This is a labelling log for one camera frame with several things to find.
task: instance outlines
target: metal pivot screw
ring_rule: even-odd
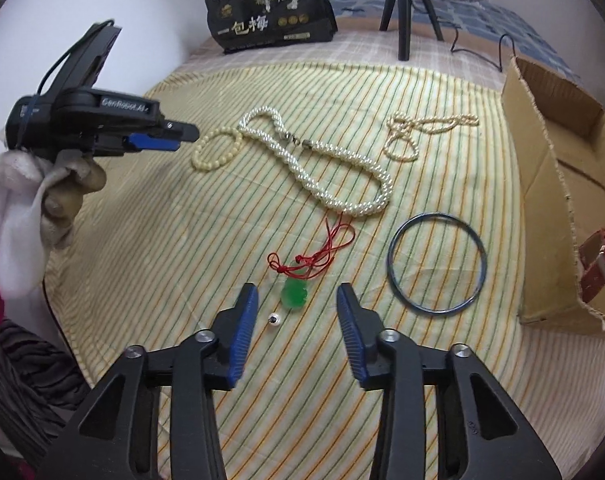
[[[387,328],[380,332],[379,337],[387,343],[395,343],[398,339],[400,339],[400,332],[393,330],[392,328]]]
[[[463,343],[458,343],[451,347],[451,350],[458,357],[469,357],[471,355],[471,348]]]
[[[131,345],[124,349],[124,356],[127,359],[137,359],[142,354],[144,354],[144,348],[140,345]]]
[[[269,314],[268,321],[271,326],[278,326],[282,320],[280,319],[280,314],[276,314],[274,312],[272,314]]]
[[[216,335],[211,330],[201,330],[196,332],[196,341],[198,343],[210,343],[215,339]]]

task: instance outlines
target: metal buckle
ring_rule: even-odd
[[[605,246],[600,247],[600,252],[595,257],[595,261],[598,264],[598,268],[602,274],[602,277],[605,279],[605,257],[604,257]]]

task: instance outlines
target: cardboard box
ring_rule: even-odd
[[[605,227],[605,110],[574,83],[514,58],[502,94],[525,215],[521,322],[605,337],[605,286],[580,299],[578,247]]]

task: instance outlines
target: gloved hand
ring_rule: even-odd
[[[22,298],[42,281],[52,248],[71,243],[83,195],[105,186],[105,171],[80,152],[55,164],[20,151],[0,155],[0,295]]]

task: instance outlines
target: small pearl necklace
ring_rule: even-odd
[[[343,202],[342,200],[339,200],[335,196],[329,194],[326,189],[323,189],[319,183],[311,178],[311,175],[304,170],[304,168],[300,165],[300,162],[298,162],[298,160],[290,152],[288,152],[288,150],[285,149],[278,140],[274,139],[270,134],[263,132],[262,130],[249,127],[250,121],[258,116],[270,117],[276,127],[276,134],[278,134],[281,139],[292,142],[295,146],[301,146],[308,150],[321,153],[322,155],[339,158],[340,160],[343,160],[356,168],[362,168],[368,173],[371,173],[374,179],[380,182],[380,189],[378,190],[376,197],[370,202],[353,204],[350,202]],[[204,146],[214,137],[218,137],[220,135],[231,135],[234,137],[231,150],[213,162],[206,162],[202,160],[201,155]],[[302,184],[302,187],[309,191],[328,209],[358,217],[379,213],[389,203],[389,199],[391,198],[391,190],[393,188],[391,175],[384,171],[380,164],[374,160],[371,160],[368,156],[351,152],[350,150],[339,148],[338,146],[333,146],[332,144],[317,142],[316,140],[297,139],[297,137],[295,137],[284,127],[282,117],[278,113],[278,110],[269,106],[257,107],[244,114],[240,119],[237,128],[217,128],[216,130],[205,134],[204,137],[201,137],[201,139],[199,139],[194,146],[194,152],[191,159],[193,167],[199,171],[212,171],[224,166],[240,151],[240,148],[242,147],[243,135],[266,144],[266,146],[272,152],[274,152],[278,158],[282,159],[282,161],[289,167],[289,170],[294,174],[295,179]]]
[[[425,128],[427,124],[443,124],[440,128]],[[460,114],[451,117],[426,117],[423,119],[411,119],[402,112],[395,112],[387,119],[389,127],[389,136],[384,143],[382,152],[391,160],[397,162],[413,162],[419,156],[418,145],[411,137],[413,130],[418,130],[423,134],[444,134],[451,131],[455,126],[478,126],[479,121],[475,115]],[[391,150],[391,143],[395,140],[406,140],[411,147],[409,155],[398,155]]]

